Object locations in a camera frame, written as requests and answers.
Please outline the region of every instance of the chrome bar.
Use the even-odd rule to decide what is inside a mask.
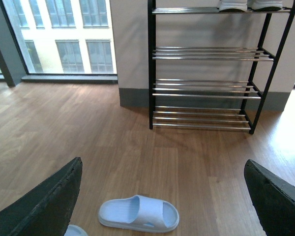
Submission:
[[[156,86],[186,86],[186,87],[218,87],[218,88],[243,88],[243,89],[253,89],[253,86],[240,86],[240,85],[201,85],[201,84],[171,84],[171,83],[156,83]]]
[[[172,120],[172,121],[199,121],[199,122],[218,122],[218,123],[238,123],[245,124],[248,121],[243,120],[223,120],[223,119],[191,119],[191,118],[168,118],[168,117],[153,117],[156,120]]]
[[[206,128],[206,129],[230,129],[230,130],[251,130],[251,128],[245,127],[226,127],[226,126],[209,126],[209,125],[188,125],[188,124],[158,124],[153,123],[155,126],[173,126],[173,127],[185,127],[185,128]]]
[[[195,94],[165,94],[153,93],[153,96],[168,96],[168,97],[198,97],[198,98],[226,98],[226,99],[247,99],[258,100],[260,97],[247,97],[247,96],[217,96],[217,95],[195,95]]]
[[[213,110],[213,111],[232,111],[240,112],[241,109],[230,109],[230,108],[204,108],[204,107],[171,107],[171,106],[155,106],[155,108],[170,108],[170,109],[193,109],[193,110]]]
[[[153,53],[156,57],[163,56],[185,56],[185,57],[236,57],[236,58],[269,58],[269,55],[266,54],[247,54],[247,53],[226,53],[226,54],[195,54],[195,53]]]
[[[191,89],[181,89],[181,88],[153,88],[155,91],[195,91]],[[201,92],[225,92],[225,93],[258,93],[257,91],[227,91],[227,90],[202,90]]]
[[[161,53],[161,52],[181,52],[181,53],[264,53],[264,50],[213,50],[213,49],[155,49],[153,50],[154,53]]]
[[[176,46],[161,46],[156,47],[156,49],[209,49],[209,50],[221,50],[221,51],[227,51],[227,50],[257,50],[259,48],[252,48],[252,47],[176,47]]]
[[[153,60],[232,60],[232,61],[274,61],[274,59],[255,59],[255,58],[233,58],[233,57],[224,57],[224,58],[214,58],[214,57],[153,57]]]
[[[228,80],[184,80],[184,79],[156,79],[156,81],[186,81],[186,82],[209,82],[209,83],[245,83],[248,81],[228,81]]]
[[[185,116],[245,117],[245,115],[241,115],[241,114],[221,114],[221,113],[161,112],[161,111],[154,111],[153,113],[168,114],[168,115],[185,115]]]
[[[279,11],[259,12],[253,11],[249,8],[246,12],[220,12],[216,7],[158,7],[153,10],[153,15],[166,15],[166,14],[264,14],[264,13],[290,13],[291,9],[284,7]]]

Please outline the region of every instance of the white shoe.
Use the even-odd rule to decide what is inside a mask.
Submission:
[[[248,0],[248,7],[256,11],[278,11],[283,8],[282,0]]]
[[[64,236],[88,236],[88,234],[79,226],[68,225],[68,229]]]
[[[247,0],[220,0],[218,8],[224,12],[247,11]]]

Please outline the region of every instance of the white slipper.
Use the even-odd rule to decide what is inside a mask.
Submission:
[[[88,236],[88,234],[79,226],[69,225],[64,236]]]
[[[108,227],[166,233],[177,227],[179,214],[169,202],[135,195],[132,198],[104,202],[98,219]]]

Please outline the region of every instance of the rack shelf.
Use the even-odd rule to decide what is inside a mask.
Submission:
[[[153,59],[274,61],[264,49],[221,47],[156,47]]]
[[[284,7],[280,11],[253,11],[249,8],[246,12],[232,12],[232,14],[278,14],[290,13],[291,8]],[[229,12],[219,12],[216,7],[158,7],[153,10],[153,15],[169,15],[169,14],[229,14]]]
[[[289,14],[277,53],[263,47],[272,14]],[[156,16],[171,14],[266,14],[265,23],[257,47],[157,47]],[[269,91],[275,70],[281,57],[287,36],[295,16],[295,0],[292,8],[279,11],[219,12],[215,7],[156,7],[156,0],[148,0],[148,54],[149,54],[149,127],[182,127],[255,132]],[[251,61],[249,78],[241,81],[202,79],[162,79],[156,75],[157,60],[216,60]],[[258,63],[271,62],[272,68],[261,91],[253,82]],[[238,109],[202,108],[162,105],[161,98],[176,101],[182,98],[206,101],[206,99],[239,100]],[[259,103],[255,117],[246,112],[248,100]]]

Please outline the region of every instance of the gray baseboard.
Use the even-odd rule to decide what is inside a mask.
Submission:
[[[148,107],[148,89],[119,88],[120,105],[123,107]],[[284,111],[290,97],[288,92],[269,92],[264,110]],[[240,101],[234,99],[157,98],[157,105],[201,108],[240,108]],[[256,110],[259,101],[247,102],[247,110]]]

